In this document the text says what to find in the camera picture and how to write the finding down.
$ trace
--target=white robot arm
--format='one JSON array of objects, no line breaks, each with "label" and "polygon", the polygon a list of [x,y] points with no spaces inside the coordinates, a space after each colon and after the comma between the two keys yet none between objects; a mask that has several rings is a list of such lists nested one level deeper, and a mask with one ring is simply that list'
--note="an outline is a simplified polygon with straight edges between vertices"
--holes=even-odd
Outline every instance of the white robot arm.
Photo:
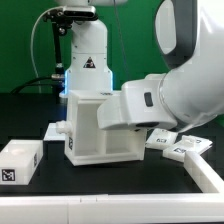
[{"label": "white robot arm", "polygon": [[223,114],[223,9],[221,0],[163,1],[156,35],[171,71],[125,83],[98,109],[100,128],[185,131]]}]

